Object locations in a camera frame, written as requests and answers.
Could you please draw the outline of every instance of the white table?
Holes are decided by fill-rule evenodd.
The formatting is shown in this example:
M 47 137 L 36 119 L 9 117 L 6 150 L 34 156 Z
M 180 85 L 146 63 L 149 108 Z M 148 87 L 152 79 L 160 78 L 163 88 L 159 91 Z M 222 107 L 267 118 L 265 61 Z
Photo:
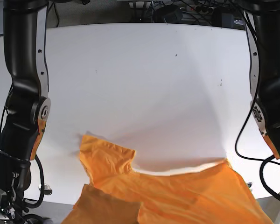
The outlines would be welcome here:
M 244 31 L 189 25 L 105 24 L 47 31 L 52 107 L 37 154 L 53 194 L 74 204 L 88 177 L 78 153 L 87 133 L 137 150 L 137 170 L 168 175 L 225 157 L 256 198 L 270 196 L 260 162 L 234 153 L 249 111 L 249 52 Z M 0 116 L 11 83 L 0 38 Z M 238 146 L 251 157 L 272 154 L 250 119 Z M 26 197 L 39 196 L 32 162 Z M 265 179 L 280 191 L 280 167 Z

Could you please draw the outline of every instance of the cable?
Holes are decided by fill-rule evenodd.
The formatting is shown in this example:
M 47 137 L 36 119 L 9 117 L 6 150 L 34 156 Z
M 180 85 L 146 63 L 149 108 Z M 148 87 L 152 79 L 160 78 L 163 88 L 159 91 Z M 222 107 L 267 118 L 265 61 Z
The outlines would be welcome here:
M 198 15 L 200 15 L 205 21 L 207 21 L 207 22 L 212 26 L 211 22 L 208 21 L 201 13 L 197 12 L 197 11 L 195 10 L 195 8 L 193 8 L 192 6 L 190 6 L 188 3 L 184 2 L 183 0 L 181 0 L 181 2 L 182 2 L 183 4 L 189 6 L 191 9 L 193 9 Z
M 28 222 L 29 219 L 35 219 L 35 220 L 39 221 L 40 223 L 43 223 L 45 221 L 43 217 L 35 215 L 35 214 L 28 214 L 28 215 L 25 215 L 23 218 L 26 222 Z
M 28 208 L 31 208 L 31 209 L 35 209 L 35 208 L 37 208 L 41 205 L 41 203 L 43 201 L 43 197 L 44 197 L 44 192 L 45 192 L 45 180 L 44 180 L 44 177 L 43 177 L 42 164 L 41 164 L 41 161 L 39 160 L 37 155 L 35 155 L 35 160 L 36 160 L 36 163 L 38 165 L 39 172 L 40 172 L 40 177 L 41 177 L 41 193 L 39 195 L 38 201 L 35 204 L 24 202 L 25 206 L 28 207 Z
M 24 219 L 24 217 L 22 215 L 19 214 L 19 212 L 16 211 L 16 209 L 14 208 L 14 212 L 24 221 L 21 224 L 24 224 L 25 222 L 27 222 L 28 224 L 32 224 L 30 221 Z
M 187 15 L 190 15 L 190 16 L 192 16 L 195 19 L 195 21 L 192 24 L 194 24 L 196 21 L 198 21 L 198 24 L 200 25 L 199 19 L 196 18 L 195 16 L 193 16 L 192 13 L 189 13 L 189 12 L 183 12 L 183 13 L 186 13 Z
M 271 160 L 275 158 L 274 155 L 266 158 L 262 163 L 261 163 L 261 166 L 260 166 L 260 169 L 259 169 L 259 176 L 260 176 L 260 181 L 263 185 L 263 187 L 267 190 L 267 192 L 269 192 L 274 198 L 276 198 L 277 200 L 280 201 L 280 194 L 277 194 L 275 191 L 273 191 L 267 184 L 266 184 L 266 181 L 263 177 L 263 169 L 265 167 L 265 165 L 268 163 L 268 162 L 271 162 Z
M 57 25 L 56 25 L 56 27 L 58 27 L 59 26 L 60 18 L 59 18 L 59 13 L 58 13 L 58 11 L 56 9 L 56 2 L 54 2 L 54 11 L 55 11 L 55 15 L 56 15 L 56 18 L 57 18 Z
M 48 13 L 51 11 L 51 9 L 52 9 L 53 5 L 54 5 L 54 2 L 52 2 L 51 6 L 49 7 L 49 9 L 48 9 Z
M 13 84 L 10 85 L 7 97 L 9 97 L 12 89 L 13 89 Z M 1 122 L 0 122 L 0 143 L 1 143 L 1 132 L 2 132 L 2 125 L 3 125 L 3 118 L 4 118 L 5 111 L 7 112 L 6 102 L 4 104 L 4 108 L 3 108 L 3 112 L 2 112 L 2 116 L 1 116 Z

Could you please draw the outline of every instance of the screw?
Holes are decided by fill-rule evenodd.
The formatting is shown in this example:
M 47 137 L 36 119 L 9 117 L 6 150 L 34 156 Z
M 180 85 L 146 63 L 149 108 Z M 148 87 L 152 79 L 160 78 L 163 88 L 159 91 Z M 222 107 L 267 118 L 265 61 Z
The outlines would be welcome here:
M 42 110 L 41 119 L 44 120 L 47 117 L 48 112 L 49 112 L 49 108 L 48 108 L 48 106 L 45 106 Z

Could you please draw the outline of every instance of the orange cloth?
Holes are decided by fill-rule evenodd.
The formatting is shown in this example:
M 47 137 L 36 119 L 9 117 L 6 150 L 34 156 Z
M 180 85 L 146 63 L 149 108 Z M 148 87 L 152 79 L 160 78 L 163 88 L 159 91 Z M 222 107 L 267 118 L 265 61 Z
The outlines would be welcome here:
M 139 202 L 125 202 L 84 185 L 73 211 L 62 224 L 137 224 Z
M 83 137 L 80 158 L 91 182 L 113 197 L 142 202 L 140 224 L 272 224 L 226 160 L 199 173 L 152 176 L 132 170 L 134 156 L 134 150 Z M 79 206 L 87 210 L 91 200 Z M 77 221 L 95 214 L 81 216 Z M 106 224 L 104 217 L 97 223 Z

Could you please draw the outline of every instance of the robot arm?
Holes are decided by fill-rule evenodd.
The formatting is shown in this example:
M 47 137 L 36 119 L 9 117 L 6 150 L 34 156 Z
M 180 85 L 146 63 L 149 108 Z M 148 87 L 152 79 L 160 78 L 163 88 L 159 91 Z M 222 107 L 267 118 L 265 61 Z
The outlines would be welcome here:
M 280 158 L 280 0 L 242 0 L 250 49 L 253 115 L 260 133 Z
M 31 182 L 30 160 L 35 158 L 50 109 L 47 10 L 48 0 L 4 0 L 4 54 L 12 87 L 0 134 L 0 219 L 14 223 L 23 221 L 22 211 L 27 212 L 27 207 L 39 205 L 23 197 Z

